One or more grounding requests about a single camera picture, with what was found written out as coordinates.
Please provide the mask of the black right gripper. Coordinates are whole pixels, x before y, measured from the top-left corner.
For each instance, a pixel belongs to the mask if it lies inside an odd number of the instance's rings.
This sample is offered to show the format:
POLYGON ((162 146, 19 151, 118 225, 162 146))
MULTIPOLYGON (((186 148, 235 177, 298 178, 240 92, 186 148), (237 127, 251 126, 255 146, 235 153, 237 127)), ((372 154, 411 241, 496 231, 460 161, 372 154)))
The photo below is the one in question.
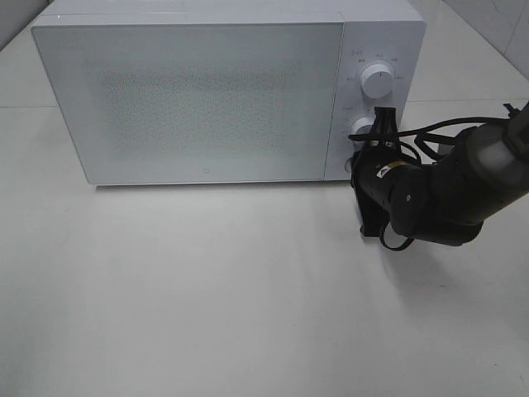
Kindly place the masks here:
MULTIPOLYGON (((375 139, 398 138, 396 108, 374 108, 370 134, 375 139)), ((368 141, 355 154, 351 185, 360 207, 389 207, 393 191, 407 170, 422 164, 418 152, 406 143, 368 141)))

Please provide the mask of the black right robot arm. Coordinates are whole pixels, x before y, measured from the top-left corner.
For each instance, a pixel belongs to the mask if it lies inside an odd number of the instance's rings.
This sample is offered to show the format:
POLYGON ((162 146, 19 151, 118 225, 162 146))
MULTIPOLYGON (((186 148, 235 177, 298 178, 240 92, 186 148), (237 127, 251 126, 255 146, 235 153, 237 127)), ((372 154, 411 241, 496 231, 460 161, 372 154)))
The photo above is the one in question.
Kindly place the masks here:
POLYGON ((384 244, 391 227, 403 243, 462 246, 484 221, 528 193, 528 109, 507 103, 508 117, 461 117, 401 132, 395 108, 376 108, 350 183, 360 232, 384 244))

